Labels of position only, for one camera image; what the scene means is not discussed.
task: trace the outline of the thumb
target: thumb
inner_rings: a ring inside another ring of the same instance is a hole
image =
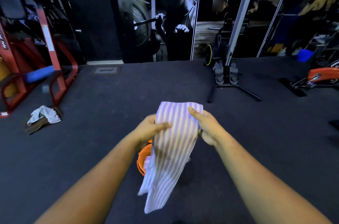
[[[155,131],[159,132],[162,130],[166,130],[172,127],[171,123],[164,122],[164,123],[157,123],[155,124]]]
[[[191,106],[188,107],[190,115],[192,115],[197,121],[202,121],[204,115],[197,112],[195,109],[193,109]]]

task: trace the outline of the person's right hand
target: person's right hand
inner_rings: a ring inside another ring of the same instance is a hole
[[[192,107],[188,107],[188,111],[197,121],[199,121],[199,125],[203,130],[201,135],[202,139],[209,145],[215,146],[218,139],[226,132],[223,127],[212,114],[205,110],[203,110],[201,114]]]
[[[162,20],[163,20],[163,18],[164,18],[164,15],[163,15],[162,13],[159,13],[157,16],[155,16],[155,18],[157,19],[157,20],[155,21],[155,28],[156,28],[157,30],[159,30],[159,28],[160,28],[161,25],[162,25]]]

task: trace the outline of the towel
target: towel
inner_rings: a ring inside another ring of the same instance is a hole
[[[30,126],[32,125],[32,123],[38,121],[43,117],[46,117],[48,122],[51,124],[58,123],[61,121],[55,110],[43,105],[31,113],[31,118],[28,120],[27,125]]]
[[[138,193],[148,193],[145,213],[164,207],[189,160],[200,128],[188,106],[202,113],[203,106],[195,102],[162,102],[159,106],[156,123],[170,122],[173,126],[153,139],[150,162]]]

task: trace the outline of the hand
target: hand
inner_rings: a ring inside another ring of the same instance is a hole
[[[155,16],[155,18],[157,19],[155,21],[155,28],[157,30],[159,30],[159,28],[161,28],[162,20],[164,19],[164,15],[162,13],[159,13],[157,16]]]
[[[137,127],[132,131],[133,137],[136,139],[138,146],[145,147],[150,139],[162,130],[172,127],[171,123],[155,123],[156,115],[147,116]]]
[[[178,33],[178,31],[183,31],[185,33],[188,33],[189,32],[189,28],[186,27],[185,25],[183,24],[179,24],[175,27],[174,29],[174,33]]]
[[[201,137],[209,145],[215,146],[222,133],[226,132],[212,114],[203,110],[202,114],[188,107],[189,113],[199,121],[199,125],[203,130]]]

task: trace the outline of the woman on poster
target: woman on poster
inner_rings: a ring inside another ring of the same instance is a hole
[[[168,60],[190,60],[196,0],[167,0],[167,2],[166,16],[158,14],[155,25],[167,46]]]

